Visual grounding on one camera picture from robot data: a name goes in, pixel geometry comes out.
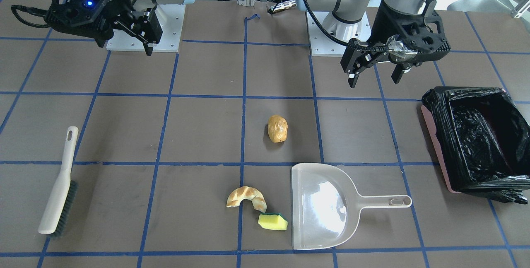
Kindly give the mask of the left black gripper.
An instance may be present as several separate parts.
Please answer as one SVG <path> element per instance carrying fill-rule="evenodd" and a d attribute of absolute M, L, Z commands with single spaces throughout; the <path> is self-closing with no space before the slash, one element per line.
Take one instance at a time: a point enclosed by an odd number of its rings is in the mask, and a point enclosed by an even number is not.
<path fill-rule="evenodd" d="M 441 60 L 451 50 L 445 36 L 442 18 L 435 11 L 436 0 L 426 0 L 426 7 L 420 15 L 403 14 L 381 2 L 373 21 L 370 46 L 362 46 L 359 41 L 349 41 L 340 60 L 343 71 L 348 75 L 348 84 L 355 87 L 360 74 L 376 63 L 388 61 L 390 49 L 386 45 L 392 36 L 397 36 L 407 49 L 417 51 L 417 55 L 407 62 L 396 64 L 391 78 L 394 84 L 400 83 L 403 75 L 409 72 L 410 63 Z"/>

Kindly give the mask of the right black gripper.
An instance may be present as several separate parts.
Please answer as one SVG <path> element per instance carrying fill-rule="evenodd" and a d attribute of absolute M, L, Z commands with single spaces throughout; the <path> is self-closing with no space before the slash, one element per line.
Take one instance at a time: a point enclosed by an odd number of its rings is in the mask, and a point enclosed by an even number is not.
<path fill-rule="evenodd" d="M 45 22 L 55 31 L 94 39 L 100 48 L 113 38 L 113 29 L 121 30 L 113 50 L 151 56 L 163 34 L 156 11 L 131 11 L 131 0 L 52 0 Z"/>

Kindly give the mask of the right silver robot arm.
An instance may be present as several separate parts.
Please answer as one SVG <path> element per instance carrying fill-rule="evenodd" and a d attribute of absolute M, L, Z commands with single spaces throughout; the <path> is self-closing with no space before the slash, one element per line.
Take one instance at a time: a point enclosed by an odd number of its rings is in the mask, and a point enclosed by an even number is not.
<path fill-rule="evenodd" d="M 186 6 L 195 0 L 52 0 L 45 22 L 109 51 L 176 53 Z"/>

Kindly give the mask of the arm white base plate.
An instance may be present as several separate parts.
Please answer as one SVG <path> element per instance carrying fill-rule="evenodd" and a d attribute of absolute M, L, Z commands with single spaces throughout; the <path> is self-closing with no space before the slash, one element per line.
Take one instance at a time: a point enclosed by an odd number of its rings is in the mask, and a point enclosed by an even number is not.
<path fill-rule="evenodd" d="M 314 12 L 320 24 L 329 34 L 347 43 L 356 38 L 360 43 L 365 43 L 371 35 L 371 27 L 367 13 L 362 19 L 354 24 L 346 24 L 337 21 L 330 12 Z M 312 56 L 340 57 L 346 47 L 329 39 L 317 26 L 309 13 L 307 17 L 307 31 L 310 39 Z"/>
<path fill-rule="evenodd" d="M 160 42 L 149 45 L 153 52 L 177 53 L 181 41 L 186 5 L 159 5 L 155 10 L 163 34 Z M 142 52 L 143 44 L 121 30 L 114 30 L 114 36 L 107 41 L 105 48 L 109 51 Z"/>

